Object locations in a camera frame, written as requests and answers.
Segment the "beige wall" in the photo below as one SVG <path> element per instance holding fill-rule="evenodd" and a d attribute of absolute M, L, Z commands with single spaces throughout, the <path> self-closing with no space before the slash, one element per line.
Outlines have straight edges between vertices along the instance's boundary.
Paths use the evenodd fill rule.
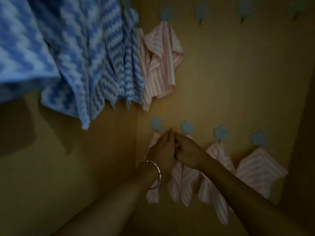
<path fill-rule="evenodd" d="M 135 165 L 136 107 L 81 129 L 37 92 L 0 105 L 0 234 L 50 235 Z"/>
<path fill-rule="evenodd" d="M 280 207 L 315 234 L 315 69 Z"/>
<path fill-rule="evenodd" d="M 138 109 L 137 163 L 147 151 L 150 121 L 163 120 L 164 129 L 189 120 L 202 147 L 214 140 L 222 123 L 230 130 L 226 149 L 237 163 L 252 150 L 250 134 L 265 130 L 267 152 L 288 167 L 315 63 L 315 16 L 293 22 L 285 12 L 289 0 L 261 0 L 255 16 L 241 25 L 239 0 L 211 0 L 210 16 L 201 26 L 194 18 L 199 0 L 171 0 L 171 21 L 184 50 L 176 71 L 175 93 L 152 103 L 148 113 Z M 142 0 L 141 24 L 151 31 L 159 23 L 166 0 Z M 277 201 L 281 183 L 272 200 Z M 236 217 L 223 227 L 210 206 L 196 200 L 189 208 L 175 205 L 165 187 L 161 202 L 139 204 L 134 225 L 147 235 L 244 235 Z"/>

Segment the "silver bangle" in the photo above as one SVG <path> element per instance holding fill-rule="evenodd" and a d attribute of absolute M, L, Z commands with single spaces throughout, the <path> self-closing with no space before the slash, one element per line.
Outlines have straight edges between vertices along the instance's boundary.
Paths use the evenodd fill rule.
<path fill-rule="evenodd" d="M 146 160 L 146 161 L 143 161 L 143 162 L 141 162 L 141 163 L 150 163 L 150 164 L 154 165 L 154 166 L 156 167 L 156 169 L 158 170 L 158 176 L 159 176 L 158 184 L 157 184 L 155 187 L 150 188 L 150 190 L 154 190 L 156 187 L 158 187 L 158 186 L 160 185 L 160 182 L 161 182 L 161 172 L 160 172 L 160 169 L 159 169 L 159 167 L 158 167 L 153 161 L 151 161 L 151 160 Z"/>

